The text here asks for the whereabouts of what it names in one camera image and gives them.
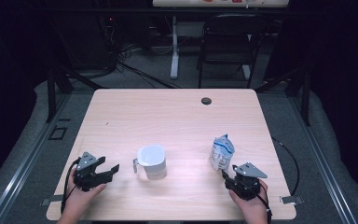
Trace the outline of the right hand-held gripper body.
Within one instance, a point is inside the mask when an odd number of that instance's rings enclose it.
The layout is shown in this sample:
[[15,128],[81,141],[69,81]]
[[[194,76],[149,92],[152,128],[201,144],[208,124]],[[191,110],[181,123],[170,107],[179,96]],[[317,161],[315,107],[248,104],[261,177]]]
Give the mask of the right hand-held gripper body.
[[259,194],[261,188],[259,179],[268,177],[250,162],[238,166],[238,170],[234,173],[233,178],[230,177],[230,180],[225,181],[225,187],[233,190],[245,201],[252,200]]

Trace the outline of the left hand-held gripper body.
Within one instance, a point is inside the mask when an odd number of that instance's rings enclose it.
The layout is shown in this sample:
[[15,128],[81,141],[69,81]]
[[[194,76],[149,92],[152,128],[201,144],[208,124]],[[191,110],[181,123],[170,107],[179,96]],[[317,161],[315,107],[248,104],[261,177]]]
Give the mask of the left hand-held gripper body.
[[76,166],[74,183],[83,191],[89,191],[101,184],[112,181],[112,175],[103,175],[96,172],[95,163],[99,158],[84,152]]

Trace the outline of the white and blue bag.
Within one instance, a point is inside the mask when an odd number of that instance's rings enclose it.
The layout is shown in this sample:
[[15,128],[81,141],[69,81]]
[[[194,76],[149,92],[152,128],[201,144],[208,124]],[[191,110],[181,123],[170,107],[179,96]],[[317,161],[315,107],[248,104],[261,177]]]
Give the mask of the white and blue bag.
[[234,153],[235,147],[228,139],[227,134],[216,137],[213,140],[213,146],[210,154],[210,162],[212,167],[215,170],[226,171]]

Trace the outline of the clear jar with grey lid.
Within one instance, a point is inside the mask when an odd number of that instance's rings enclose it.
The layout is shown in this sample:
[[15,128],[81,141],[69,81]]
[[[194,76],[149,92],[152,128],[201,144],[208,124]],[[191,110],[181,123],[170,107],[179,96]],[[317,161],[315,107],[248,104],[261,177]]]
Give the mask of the clear jar with grey lid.
[[167,175],[165,150],[161,145],[149,145],[141,147],[137,156],[132,160],[133,172],[138,173],[137,166],[145,169],[149,180],[160,180]]

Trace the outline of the person's left hand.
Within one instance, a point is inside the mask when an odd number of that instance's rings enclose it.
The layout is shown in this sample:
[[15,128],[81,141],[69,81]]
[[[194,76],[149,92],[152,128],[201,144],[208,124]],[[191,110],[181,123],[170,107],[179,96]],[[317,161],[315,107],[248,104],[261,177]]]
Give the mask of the person's left hand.
[[89,207],[91,201],[98,196],[105,188],[105,184],[101,184],[89,191],[83,191],[75,183],[75,169],[72,169],[66,185],[65,206],[63,212],[65,214],[79,213],[82,215]]

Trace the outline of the person's right hand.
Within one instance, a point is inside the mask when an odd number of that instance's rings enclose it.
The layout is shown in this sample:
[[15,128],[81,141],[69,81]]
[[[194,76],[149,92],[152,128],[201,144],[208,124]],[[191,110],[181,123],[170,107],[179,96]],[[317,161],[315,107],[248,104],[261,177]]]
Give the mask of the person's right hand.
[[250,201],[245,201],[231,189],[228,193],[233,202],[240,208],[244,220],[250,216],[268,216],[267,208],[260,199],[253,198]]

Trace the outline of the black diagonal strut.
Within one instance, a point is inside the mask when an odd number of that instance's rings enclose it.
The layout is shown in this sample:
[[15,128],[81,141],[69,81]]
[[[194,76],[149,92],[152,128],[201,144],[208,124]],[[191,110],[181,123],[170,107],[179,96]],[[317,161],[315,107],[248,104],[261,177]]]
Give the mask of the black diagonal strut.
[[285,79],[294,76],[295,74],[297,74],[301,69],[300,68],[296,68],[280,77],[275,77],[274,79],[272,79],[270,82],[268,82],[267,84],[262,85],[261,87],[255,89],[256,93],[261,93],[264,92],[276,85],[278,85],[279,83],[281,83],[282,81],[284,81]]
[[99,89],[102,89],[103,86],[89,80],[88,78],[86,77],[83,77],[81,76],[80,74],[78,74],[78,72],[76,71],[73,71],[65,66],[61,66],[60,69],[66,74],[66,75],[69,75],[70,77],[74,78],[74,79],[77,79],[78,81],[82,82],[83,84],[91,87],[92,89],[94,90],[99,90]]

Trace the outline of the white desk leg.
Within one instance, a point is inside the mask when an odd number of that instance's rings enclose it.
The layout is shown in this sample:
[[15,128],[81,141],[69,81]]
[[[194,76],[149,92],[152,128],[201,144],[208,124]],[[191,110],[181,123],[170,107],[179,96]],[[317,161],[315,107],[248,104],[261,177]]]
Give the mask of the white desk leg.
[[177,37],[177,20],[172,18],[172,65],[171,65],[171,79],[178,78],[179,67],[179,51],[178,51],[178,37]]
[[[247,52],[249,53],[249,49],[250,49],[250,47],[249,47],[249,35],[247,35]],[[241,67],[241,69],[242,69],[242,73],[243,73],[243,77],[244,77],[244,79],[245,80],[249,80],[250,79],[250,74],[251,74],[251,71],[250,71],[250,65],[248,65],[248,64],[245,64],[245,65],[243,65],[242,67]]]

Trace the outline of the dark equipment with red light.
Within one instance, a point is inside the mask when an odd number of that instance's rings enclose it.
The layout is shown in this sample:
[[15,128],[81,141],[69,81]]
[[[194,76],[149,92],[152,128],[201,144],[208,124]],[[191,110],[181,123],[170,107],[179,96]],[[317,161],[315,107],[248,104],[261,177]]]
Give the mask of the dark equipment with red light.
[[108,68],[110,71],[114,71],[117,67],[117,47],[114,38],[114,34],[115,34],[114,20],[112,17],[99,16],[98,21],[101,27],[103,42],[105,44],[110,60]]

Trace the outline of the black folding chair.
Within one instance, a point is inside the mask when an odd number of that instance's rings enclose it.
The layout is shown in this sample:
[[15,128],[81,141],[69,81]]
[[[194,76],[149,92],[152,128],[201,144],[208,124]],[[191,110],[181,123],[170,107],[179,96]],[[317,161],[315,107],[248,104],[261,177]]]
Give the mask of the black folding chair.
[[269,21],[259,14],[219,14],[208,19],[202,28],[198,87],[202,86],[203,65],[222,64],[249,66],[247,88],[253,80],[261,42],[267,34]]

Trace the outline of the metal table bracket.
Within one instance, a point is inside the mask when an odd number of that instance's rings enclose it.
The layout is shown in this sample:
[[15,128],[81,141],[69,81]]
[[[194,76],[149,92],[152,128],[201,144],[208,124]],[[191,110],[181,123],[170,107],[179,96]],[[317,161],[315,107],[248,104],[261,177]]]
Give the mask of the metal table bracket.
[[297,205],[304,202],[304,200],[298,196],[281,197],[280,200],[283,204],[292,204],[292,205]]
[[50,203],[52,202],[60,202],[62,200],[63,196],[62,195],[52,195],[49,198],[45,198],[41,201],[40,205],[41,206],[49,206]]

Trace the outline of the aluminium floor rail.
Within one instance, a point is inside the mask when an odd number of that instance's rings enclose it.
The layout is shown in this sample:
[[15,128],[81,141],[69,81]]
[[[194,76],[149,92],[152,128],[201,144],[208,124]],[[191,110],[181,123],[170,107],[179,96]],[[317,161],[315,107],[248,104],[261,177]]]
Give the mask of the aluminium floor rail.
[[308,143],[310,144],[310,153],[318,168],[320,176],[324,181],[324,185],[330,195],[330,198],[337,210],[342,224],[358,224],[349,204],[344,196],[344,193],[338,184],[331,167],[321,149],[321,146],[312,130],[312,127],[303,120],[300,112],[300,103],[297,98],[289,97],[289,104],[294,110],[296,119],[298,120],[302,131],[305,133]]
[[0,220],[5,218],[20,193],[54,127],[53,123],[69,99],[68,94],[58,97],[56,113],[51,121],[47,122],[48,99],[42,96],[37,98],[30,119],[0,169]]

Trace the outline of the black frame post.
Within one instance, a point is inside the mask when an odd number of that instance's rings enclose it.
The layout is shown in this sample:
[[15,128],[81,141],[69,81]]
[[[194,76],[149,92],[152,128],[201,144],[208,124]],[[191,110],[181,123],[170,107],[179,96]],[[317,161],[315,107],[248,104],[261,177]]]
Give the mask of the black frame post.
[[56,114],[56,96],[55,96],[55,80],[53,70],[48,72],[48,118],[47,123],[51,122]]

